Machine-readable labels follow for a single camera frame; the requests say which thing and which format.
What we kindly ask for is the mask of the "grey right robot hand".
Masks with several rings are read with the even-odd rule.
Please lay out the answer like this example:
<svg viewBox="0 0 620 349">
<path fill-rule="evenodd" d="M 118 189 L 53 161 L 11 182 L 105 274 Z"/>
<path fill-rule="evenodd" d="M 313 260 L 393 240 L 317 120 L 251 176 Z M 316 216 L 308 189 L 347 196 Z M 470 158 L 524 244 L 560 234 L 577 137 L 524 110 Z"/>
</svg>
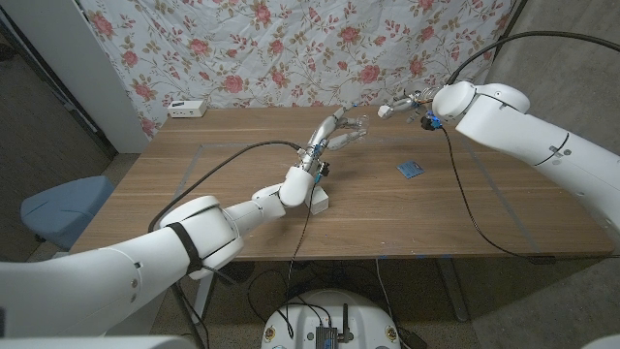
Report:
<svg viewBox="0 0 620 349">
<path fill-rule="evenodd" d="M 433 119 L 435 115 L 432 111 L 432 103 L 439 90 L 440 87 L 424 87 L 414 90 L 412 93 L 395 97 L 392 102 L 381 105 L 377 115 L 381 119 L 387 120 L 396 114 L 406 112 L 408 114 L 407 124 L 424 118 Z"/>
</svg>

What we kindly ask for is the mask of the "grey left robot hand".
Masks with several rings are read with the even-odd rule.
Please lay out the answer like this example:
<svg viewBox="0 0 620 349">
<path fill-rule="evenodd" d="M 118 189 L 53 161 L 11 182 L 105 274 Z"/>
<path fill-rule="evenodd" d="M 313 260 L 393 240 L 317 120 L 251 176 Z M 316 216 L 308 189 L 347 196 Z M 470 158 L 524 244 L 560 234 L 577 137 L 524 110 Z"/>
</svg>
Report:
<svg viewBox="0 0 620 349">
<path fill-rule="evenodd" d="M 326 150 L 336 151 L 368 133 L 369 117 L 365 114 L 348 117 L 346 113 L 355 108 L 349 104 L 340 107 L 328 116 L 314 131 L 304 150 L 300 152 L 298 168 L 310 175 L 320 171 L 322 154 Z"/>
</svg>

